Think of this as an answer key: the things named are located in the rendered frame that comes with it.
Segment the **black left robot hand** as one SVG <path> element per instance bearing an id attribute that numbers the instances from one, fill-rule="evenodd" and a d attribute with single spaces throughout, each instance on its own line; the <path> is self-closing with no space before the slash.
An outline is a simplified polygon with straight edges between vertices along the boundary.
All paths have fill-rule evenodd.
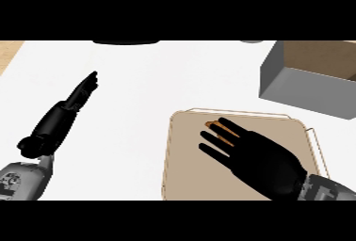
<path id="1" fill-rule="evenodd" d="M 77 85 L 67 100 L 59 101 L 51 108 L 31 135 L 20 141 L 17 148 L 24 157 L 34 159 L 56 152 L 96 88 L 98 73 L 93 72 Z"/>

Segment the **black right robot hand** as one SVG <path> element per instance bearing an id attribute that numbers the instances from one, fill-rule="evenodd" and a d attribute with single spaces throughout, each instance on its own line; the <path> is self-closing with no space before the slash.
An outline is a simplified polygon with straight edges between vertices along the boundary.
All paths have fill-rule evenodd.
<path id="1" fill-rule="evenodd" d="M 228 143 L 201 131 L 203 138 L 226 153 L 204 143 L 201 151 L 231 170 L 237 178 L 272 201 L 296 201 L 308 177 L 296 155 L 269 138 L 247 130 L 226 118 L 210 130 Z"/>

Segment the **beige tray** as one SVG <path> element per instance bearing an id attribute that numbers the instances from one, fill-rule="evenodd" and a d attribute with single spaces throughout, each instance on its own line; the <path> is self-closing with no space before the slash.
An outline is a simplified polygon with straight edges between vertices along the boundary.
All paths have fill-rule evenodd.
<path id="1" fill-rule="evenodd" d="M 166 201 L 262 201 L 266 199 L 200 150 L 201 131 L 220 117 L 257 132 L 297 156 L 309 173 L 328 177 L 316 132 L 284 114 L 192 108 L 170 120 L 161 194 Z"/>

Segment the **grey cardboard box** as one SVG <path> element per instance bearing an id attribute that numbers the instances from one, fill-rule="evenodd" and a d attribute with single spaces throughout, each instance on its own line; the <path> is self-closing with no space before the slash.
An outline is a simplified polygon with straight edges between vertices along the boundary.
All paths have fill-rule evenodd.
<path id="1" fill-rule="evenodd" d="M 356 118 L 356 41 L 278 40 L 260 67 L 259 97 Z"/>

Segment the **black rounded object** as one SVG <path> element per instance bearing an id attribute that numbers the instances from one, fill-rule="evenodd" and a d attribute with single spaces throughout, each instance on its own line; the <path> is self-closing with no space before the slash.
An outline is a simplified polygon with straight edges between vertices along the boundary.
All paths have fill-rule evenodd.
<path id="1" fill-rule="evenodd" d="M 93 42 L 105 45 L 144 45 L 158 43 L 160 40 L 95 40 Z"/>

